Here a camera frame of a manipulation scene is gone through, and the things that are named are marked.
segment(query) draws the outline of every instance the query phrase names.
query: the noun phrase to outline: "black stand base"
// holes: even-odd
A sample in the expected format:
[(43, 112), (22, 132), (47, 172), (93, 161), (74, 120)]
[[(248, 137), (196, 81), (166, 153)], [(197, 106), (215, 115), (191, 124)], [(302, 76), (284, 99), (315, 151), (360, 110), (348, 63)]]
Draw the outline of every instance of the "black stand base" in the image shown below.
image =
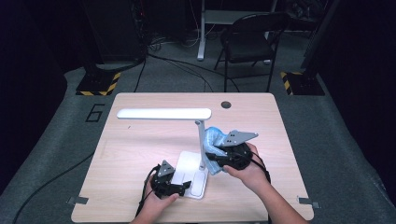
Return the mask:
[(315, 77), (306, 78), (302, 73), (281, 72), (288, 95), (324, 95)]
[(76, 88), (76, 95), (109, 95), (120, 77), (119, 71), (95, 69), (86, 73)]

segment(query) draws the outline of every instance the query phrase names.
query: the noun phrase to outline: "wooden tabletop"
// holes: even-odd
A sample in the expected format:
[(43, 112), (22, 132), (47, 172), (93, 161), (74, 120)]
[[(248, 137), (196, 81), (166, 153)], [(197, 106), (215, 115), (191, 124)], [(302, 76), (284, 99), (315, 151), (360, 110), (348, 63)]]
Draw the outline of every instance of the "wooden tabletop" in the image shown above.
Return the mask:
[[(231, 103), (223, 108), (222, 102)], [(200, 152), (197, 125), (190, 120), (117, 119), (123, 108), (209, 108), (212, 117), (205, 127), (224, 133), (232, 130), (258, 133), (255, 145), (272, 185), (307, 220), (313, 218), (282, 118), (271, 93), (120, 93), (108, 115), (92, 158), (74, 222), (129, 222), (141, 199), (149, 171), (167, 160), (177, 165), (181, 151)], [(180, 197), (158, 219), (160, 223), (246, 222), (267, 220), (261, 200), (240, 180), (221, 172), (209, 175), (203, 199)]]

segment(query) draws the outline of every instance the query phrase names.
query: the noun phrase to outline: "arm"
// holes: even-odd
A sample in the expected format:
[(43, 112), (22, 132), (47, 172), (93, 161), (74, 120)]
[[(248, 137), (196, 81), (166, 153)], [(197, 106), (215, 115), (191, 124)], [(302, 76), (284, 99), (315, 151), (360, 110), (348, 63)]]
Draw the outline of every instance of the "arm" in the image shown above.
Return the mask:
[[(258, 154), (257, 148), (249, 143), (251, 151)], [(262, 162), (253, 156), (261, 165)], [(224, 166), (224, 170), (231, 176), (240, 179), (245, 186), (251, 189), (264, 203), (269, 216), (274, 223), (307, 223), (306, 220), (274, 189), (268, 182), (262, 169), (253, 162), (244, 170), (235, 170), (231, 166)]]
[(154, 223), (154, 221), (161, 215), (163, 210), (171, 205), (177, 198), (178, 194), (172, 194), (171, 196), (160, 199), (158, 198), (155, 193), (152, 191), (151, 188), (151, 178), (148, 180), (146, 185), (146, 200), (143, 205), (142, 210), (140, 211), (139, 215), (134, 218), (134, 220), (130, 224), (149, 224)]

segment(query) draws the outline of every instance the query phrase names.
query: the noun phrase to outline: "blue cloth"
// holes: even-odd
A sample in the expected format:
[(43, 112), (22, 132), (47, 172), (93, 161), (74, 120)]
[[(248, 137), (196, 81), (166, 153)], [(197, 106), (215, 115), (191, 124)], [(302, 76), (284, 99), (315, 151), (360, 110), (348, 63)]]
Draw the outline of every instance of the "blue cloth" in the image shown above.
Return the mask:
[[(217, 147), (220, 147), (227, 134), (223, 133), (216, 127), (210, 127), (205, 130), (204, 150), (208, 153), (214, 153), (218, 156), (226, 156), (225, 152)], [(224, 171), (216, 161), (210, 161), (206, 154), (203, 156), (204, 163), (210, 174), (215, 175), (220, 171)]]

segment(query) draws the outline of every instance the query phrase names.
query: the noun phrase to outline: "white desk lamp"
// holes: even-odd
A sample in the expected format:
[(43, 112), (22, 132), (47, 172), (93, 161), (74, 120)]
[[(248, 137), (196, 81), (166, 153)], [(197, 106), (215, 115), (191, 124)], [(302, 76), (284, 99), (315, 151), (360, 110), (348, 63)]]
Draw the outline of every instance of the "white desk lamp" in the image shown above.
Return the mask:
[(202, 199), (204, 196), (208, 170), (203, 156), (205, 139), (205, 120), (210, 119), (212, 111), (208, 108), (125, 108), (117, 113), (118, 119), (170, 119), (194, 120), (198, 125), (201, 153), (182, 151), (177, 161), (172, 184), (181, 185), (191, 181), (184, 197)]

